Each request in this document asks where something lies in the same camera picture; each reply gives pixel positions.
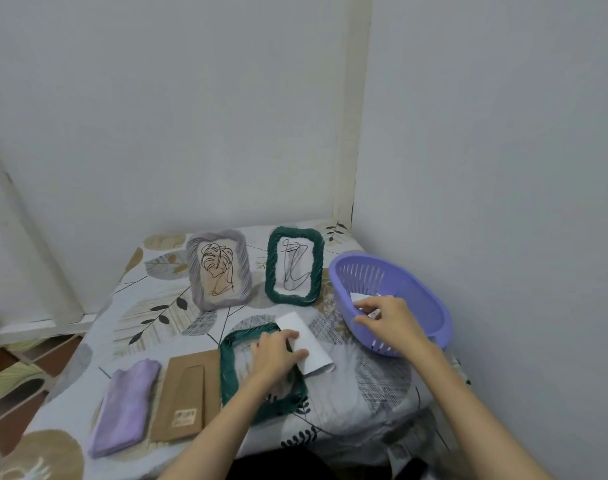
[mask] tiled floor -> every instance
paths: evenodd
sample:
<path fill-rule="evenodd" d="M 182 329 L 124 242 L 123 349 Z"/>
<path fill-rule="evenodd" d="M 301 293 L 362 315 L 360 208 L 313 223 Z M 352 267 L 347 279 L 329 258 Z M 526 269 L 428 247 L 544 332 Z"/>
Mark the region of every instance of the tiled floor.
<path fill-rule="evenodd" d="M 81 341 L 81 335 L 58 335 L 0 347 L 0 462 L 20 441 Z"/>

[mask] forearm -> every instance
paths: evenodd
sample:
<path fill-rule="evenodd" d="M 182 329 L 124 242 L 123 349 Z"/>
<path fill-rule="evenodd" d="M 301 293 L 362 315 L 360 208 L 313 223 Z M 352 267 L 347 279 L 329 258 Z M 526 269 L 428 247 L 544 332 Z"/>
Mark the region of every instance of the forearm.
<path fill-rule="evenodd" d="M 260 379 L 246 381 L 160 480 L 225 478 L 267 391 Z"/>
<path fill-rule="evenodd" d="M 478 478 L 550 480 L 543 468 L 464 384 L 438 347 L 427 341 L 416 344 L 404 355 L 411 360 L 441 406 Z"/>

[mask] person's left hand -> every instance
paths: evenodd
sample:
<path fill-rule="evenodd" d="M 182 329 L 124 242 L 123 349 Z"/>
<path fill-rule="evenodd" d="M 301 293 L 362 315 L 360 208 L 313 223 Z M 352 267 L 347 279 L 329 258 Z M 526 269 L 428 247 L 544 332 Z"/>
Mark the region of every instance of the person's left hand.
<path fill-rule="evenodd" d="M 270 388 L 282 379 L 300 360 L 308 357 L 308 350 L 300 349 L 289 352 L 286 348 L 288 339 L 297 339 L 299 331 L 282 330 L 273 333 L 262 333 L 259 342 L 251 345 L 253 368 L 249 379 L 260 381 Z"/>

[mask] tablecloth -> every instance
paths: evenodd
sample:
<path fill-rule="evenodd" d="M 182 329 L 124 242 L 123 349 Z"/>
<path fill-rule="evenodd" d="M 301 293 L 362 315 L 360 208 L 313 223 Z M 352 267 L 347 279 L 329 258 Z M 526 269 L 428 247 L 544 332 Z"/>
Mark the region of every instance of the tablecloth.
<path fill-rule="evenodd" d="M 333 258 L 362 251 L 361 246 L 338 221 L 286 225 L 315 228 L 324 236 L 322 292 L 314 306 L 276 305 L 264 293 L 267 243 L 275 226 L 239 229 L 246 238 L 253 274 L 252 300 L 213 312 L 199 310 L 191 297 L 186 251 L 190 234 L 146 238 L 8 457 L 1 479 L 4 472 L 51 480 L 156 477 L 190 440 L 165 443 L 146 438 L 96 460 L 86 453 L 110 375 L 143 357 L 160 360 L 163 370 L 152 392 L 154 415 L 169 358 L 215 349 L 230 331 L 274 321 L 293 310 L 336 367 L 306 379 L 308 396 L 295 413 L 253 426 L 238 456 L 305 444 L 327 461 L 377 463 L 387 449 L 389 457 L 395 454 L 403 438 L 411 438 L 401 447 L 406 454 L 409 449 L 425 449 L 436 429 L 428 412 L 433 401 L 426 385 L 404 359 L 377 355 L 357 342 L 334 304 L 327 268 Z"/>

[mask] folded cloth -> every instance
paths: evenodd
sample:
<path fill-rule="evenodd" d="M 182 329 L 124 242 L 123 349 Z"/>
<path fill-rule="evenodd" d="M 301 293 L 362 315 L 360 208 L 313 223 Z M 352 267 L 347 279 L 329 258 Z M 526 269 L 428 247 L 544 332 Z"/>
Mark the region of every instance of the folded cloth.
<path fill-rule="evenodd" d="M 102 401 L 102 409 L 88 444 L 92 458 L 123 450 L 144 437 L 148 397 L 162 365 L 156 360 L 136 362 L 117 370 Z"/>

